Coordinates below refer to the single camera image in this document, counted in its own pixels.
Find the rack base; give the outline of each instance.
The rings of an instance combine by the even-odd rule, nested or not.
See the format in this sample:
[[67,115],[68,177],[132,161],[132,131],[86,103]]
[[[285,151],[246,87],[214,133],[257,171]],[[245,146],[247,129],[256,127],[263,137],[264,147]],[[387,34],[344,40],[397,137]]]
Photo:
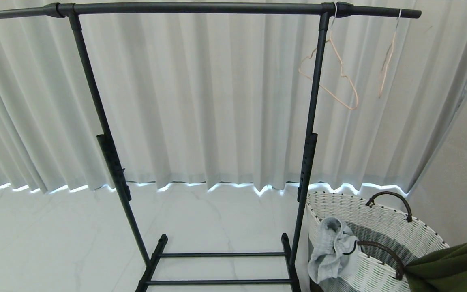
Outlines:
[[[163,253],[169,239],[162,234],[158,240],[158,245],[152,253],[150,264],[145,269],[141,277],[136,292],[146,292],[150,285],[255,285],[255,284],[289,284],[293,292],[300,291],[296,268],[290,264],[291,247],[286,233],[282,233],[281,241],[283,252],[276,253]],[[168,280],[153,281],[152,276],[161,258],[199,258],[199,257],[279,257],[286,260],[289,279],[231,279],[231,280]]]

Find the vertical pole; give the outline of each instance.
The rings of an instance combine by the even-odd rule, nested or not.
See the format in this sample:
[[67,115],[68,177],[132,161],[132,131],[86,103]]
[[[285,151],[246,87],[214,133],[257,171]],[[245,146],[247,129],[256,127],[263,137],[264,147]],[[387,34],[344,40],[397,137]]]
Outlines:
[[313,166],[313,155],[315,153],[317,135],[313,134],[313,123],[315,122],[315,111],[317,110],[318,90],[320,86],[320,73],[322,71],[322,61],[324,58],[324,49],[326,48],[326,39],[329,26],[329,13],[324,12],[320,17],[317,55],[315,57],[315,71],[313,72],[313,85],[311,87],[311,98],[309,100],[309,115],[307,117],[306,141],[304,143],[304,156],[302,161],[302,174],[300,186],[298,187],[298,212],[295,224],[295,234],[293,236],[293,246],[291,248],[291,259],[289,264],[295,265],[295,259],[298,249],[298,239],[302,229],[302,219],[304,218],[304,209],[306,208],[306,196],[311,177],[311,168]]
[[138,229],[138,225],[135,220],[135,216],[133,215],[133,211],[131,210],[131,205],[129,205],[129,187],[127,186],[125,181],[124,170],[122,169],[122,165],[120,164],[118,152],[116,151],[115,147],[115,142],[113,141],[113,136],[111,135],[111,128],[109,127],[109,123],[107,122],[107,118],[105,116],[104,105],[102,105],[99,90],[96,86],[93,69],[91,68],[91,63],[89,62],[89,55],[86,49],[86,43],[84,42],[84,37],[82,35],[82,26],[80,25],[78,15],[74,11],[68,14],[68,18],[70,19],[73,35],[75,37],[78,53],[80,55],[80,61],[82,61],[82,67],[84,68],[84,74],[86,75],[86,80],[88,82],[89,91],[91,92],[91,97],[93,98],[96,113],[98,114],[100,125],[102,126],[102,131],[104,132],[104,135],[98,135],[97,138],[99,140],[100,147],[102,148],[102,152],[107,163],[107,168],[109,169],[109,173],[113,178],[113,183],[115,184],[118,197],[122,202],[122,207],[124,208],[124,212],[126,213],[129,225],[131,225],[131,230],[133,231],[133,235],[135,236],[135,240],[141,253],[141,257],[143,258],[145,266],[149,266],[149,255],[147,253],[147,250],[145,249],[145,245],[141,238],[141,233]]

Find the beige wall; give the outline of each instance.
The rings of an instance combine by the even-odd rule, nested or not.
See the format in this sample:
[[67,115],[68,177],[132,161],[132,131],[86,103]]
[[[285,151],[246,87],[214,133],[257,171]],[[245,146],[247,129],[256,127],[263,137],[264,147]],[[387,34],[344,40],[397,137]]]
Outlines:
[[414,216],[450,245],[467,241],[467,101],[409,197]]

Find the wire hanger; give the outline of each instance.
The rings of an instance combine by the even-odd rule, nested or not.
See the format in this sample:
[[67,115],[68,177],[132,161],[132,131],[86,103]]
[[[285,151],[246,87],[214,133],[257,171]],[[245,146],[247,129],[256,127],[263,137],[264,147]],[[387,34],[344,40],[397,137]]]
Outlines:
[[383,82],[381,82],[381,88],[379,89],[378,98],[381,98],[381,95],[383,95],[385,79],[387,78],[387,70],[389,68],[390,60],[392,59],[392,54],[394,54],[394,41],[395,41],[395,35],[397,32],[397,27],[399,26],[400,18],[401,18],[401,8],[399,9],[399,15],[397,16],[397,23],[396,23],[396,28],[394,30],[394,36],[392,37],[392,42],[390,43],[387,53],[385,54],[385,60],[383,61],[383,66],[381,67],[381,72],[383,73]]
[[[331,27],[330,27],[330,34],[329,34],[329,39],[326,41],[326,43],[330,43],[331,46],[332,46],[332,49],[334,50],[335,54],[336,54],[336,57],[338,57],[338,61],[340,62],[340,77],[341,78],[346,78],[349,83],[351,84],[351,87],[352,87],[352,92],[354,92],[354,96],[356,97],[356,105],[354,107],[350,107],[348,106],[345,102],[341,101],[338,97],[336,97],[332,92],[330,92],[328,89],[326,89],[323,85],[320,85],[320,87],[322,87],[322,89],[324,89],[325,91],[327,91],[328,94],[330,94],[332,97],[334,97],[335,100],[337,100],[339,103],[341,103],[341,105],[343,105],[344,107],[346,107],[347,109],[351,110],[351,111],[354,111],[355,109],[358,108],[358,102],[359,102],[359,98],[358,98],[358,92],[356,92],[356,88],[354,87],[354,83],[352,83],[352,80],[349,76],[347,76],[346,74],[343,73],[343,61],[341,60],[341,57],[340,57],[340,54],[338,53],[338,50],[336,50],[336,46],[334,45],[334,42],[332,41],[332,29],[334,28],[334,21],[336,20],[336,15],[338,13],[338,5],[336,4],[336,2],[333,2],[334,3],[334,18],[332,19],[332,23],[331,23]],[[302,72],[302,70],[300,70],[300,68],[302,67],[302,63],[304,63],[304,61],[306,59],[312,59],[313,58],[313,55],[315,54],[315,52],[317,51],[317,48],[314,48],[314,50],[311,52],[311,55],[309,56],[306,56],[304,59],[302,59],[302,61],[300,62],[300,66],[298,67],[298,72],[299,74],[301,74],[302,76],[306,77],[307,79],[309,79],[310,81],[313,81],[313,79],[311,77],[309,77],[308,75],[304,74]]]

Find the basket handle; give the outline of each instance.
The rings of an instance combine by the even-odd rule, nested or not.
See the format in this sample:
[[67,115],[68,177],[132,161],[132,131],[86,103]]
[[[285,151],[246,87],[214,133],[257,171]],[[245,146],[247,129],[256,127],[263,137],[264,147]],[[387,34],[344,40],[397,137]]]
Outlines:
[[406,221],[408,222],[412,222],[412,209],[410,209],[410,205],[408,205],[408,202],[405,200],[405,198],[403,196],[401,196],[400,194],[398,193],[395,193],[395,192],[378,192],[378,194],[375,194],[373,195],[368,201],[367,203],[365,204],[366,206],[370,206],[371,203],[374,205],[374,199],[381,196],[381,195],[392,195],[392,196],[395,196],[395,197],[398,197],[401,199],[401,201],[403,202],[403,204],[405,205],[406,207],[406,212],[408,213],[408,216],[406,217]]
[[400,257],[398,257],[395,254],[394,251],[392,251],[388,247],[384,246],[383,244],[380,244],[380,243],[377,243],[377,242],[374,242],[374,241],[357,241],[357,242],[354,243],[354,248],[352,249],[352,251],[350,253],[344,253],[344,255],[347,256],[347,255],[350,255],[350,254],[354,253],[354,251],[356,251],[356,245],[369,245],[369,246],[374,246],[374,247],[377,247],[377,248],[381,248],[384,251],[386,251],[397,262],[397,269],[396,269],[395,279],[399,280],[399,281],[401,281],[403,279],[403,275],[405,274],[405,265],[401,261]]

